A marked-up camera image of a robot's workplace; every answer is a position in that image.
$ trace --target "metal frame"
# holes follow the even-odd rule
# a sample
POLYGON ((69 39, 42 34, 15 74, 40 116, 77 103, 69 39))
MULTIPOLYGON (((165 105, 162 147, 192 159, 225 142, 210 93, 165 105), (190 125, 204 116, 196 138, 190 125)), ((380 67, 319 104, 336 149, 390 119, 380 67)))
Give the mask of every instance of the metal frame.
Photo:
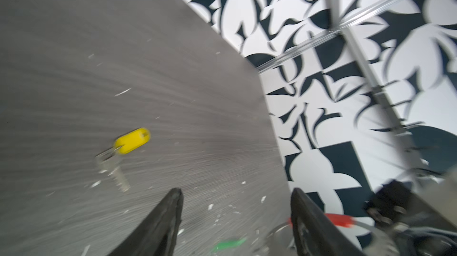
POLYGON ((408 162, 411 168, 426 168, 427 166, 422 162, 420 153, 414 145, 413 139, 411 138, 411 133, 407 130, 408 125, 403 125, 400 118, 397 116, 397 113, 393 109, 393 106, 395 105, 391 103, 387 94, 382 89, 383 86, 380 85, 374 72, 371 70, 370 64, 363 54, 362 48, 358 44, 357 39, 354 37, 350 29, 351 26, 358 25, 363 21, 386 11, 395 3, 403 0, 381 0, 378 3, 369 6, 368 8, 363 9, 362 11, 359 11, 358 13, 352 14, 351 16, 341 20, 339 0, 327 1, 330 5, 331 30, 324 31, 314 37, 311 37, 307 41, 300 43, 293 48, 290 48, 284 53, 259 66, 257 68, 259 74, 262 74, 267 70, 281 65, 288 59, 295 58, 296 56, 305 52, 307 49, 316 47, 335 38, 338 35, 342 35, 346 41, 346 46, 353 54, 359 69, 367 80, 367 84, 371 88, 376 103, 381 105, 385 111, 387 120, 390 123, 389 127, 403 148, 405 160, 408 162))

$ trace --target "green object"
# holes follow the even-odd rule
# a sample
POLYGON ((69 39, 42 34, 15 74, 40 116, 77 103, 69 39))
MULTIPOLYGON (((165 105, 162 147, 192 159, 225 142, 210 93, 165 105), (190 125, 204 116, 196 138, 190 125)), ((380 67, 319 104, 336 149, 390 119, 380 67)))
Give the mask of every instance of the green object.
POLYGON ((216 246, 214 246, 213 252, 238 247, 241 244, 243 244, 245 241, 246 241, 246 238, 242 238, 242 239, 236 240, 236 241, 219 242, 216 244, 216 246))

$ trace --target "key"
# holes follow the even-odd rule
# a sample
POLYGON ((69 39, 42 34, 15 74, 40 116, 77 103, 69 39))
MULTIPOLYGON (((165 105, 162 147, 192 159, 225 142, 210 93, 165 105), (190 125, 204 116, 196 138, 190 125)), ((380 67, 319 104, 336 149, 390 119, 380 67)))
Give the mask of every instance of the key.
POLYGON ((125 192, 130 189, 129 182, 124 177, 121 171, 122 158, 116 153, 116 150, 110 148, 104 152, 101 152, 95 157, 97 164, 100 168, 100 173, 108 173, 108 176, 113 176, 116 179, 116 183, 120 190, 125 192))

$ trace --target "patterned wall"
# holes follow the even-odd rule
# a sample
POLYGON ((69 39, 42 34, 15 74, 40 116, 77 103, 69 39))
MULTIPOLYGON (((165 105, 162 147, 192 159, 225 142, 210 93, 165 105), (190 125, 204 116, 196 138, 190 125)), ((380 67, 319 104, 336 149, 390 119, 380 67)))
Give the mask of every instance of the patterned wall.
MULTIPOLYGON (((253 65, 328 28, 326 0, 184 0, 253 65)), ((341 16, 379 0, 340 0, 341 16)), ((351 28, 424 162, 456 163, 457 0, 405 0, 351 28)), ((368 224, 364 201, 408 164, 342 38, 260 75, 290 188, 368 224)), ((370 236, 341 229, 357 246, 370 236)))

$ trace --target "red object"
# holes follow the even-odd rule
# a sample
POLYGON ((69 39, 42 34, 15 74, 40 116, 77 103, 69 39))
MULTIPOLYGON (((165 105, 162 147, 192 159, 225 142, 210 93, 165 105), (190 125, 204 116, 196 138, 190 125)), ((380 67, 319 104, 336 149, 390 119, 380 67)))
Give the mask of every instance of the red object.
POLYGON ((325 213, 325 215, 336 226, 350 228, 354 225, 354 220, 349 215, 335 214, 335 213, 325 213))

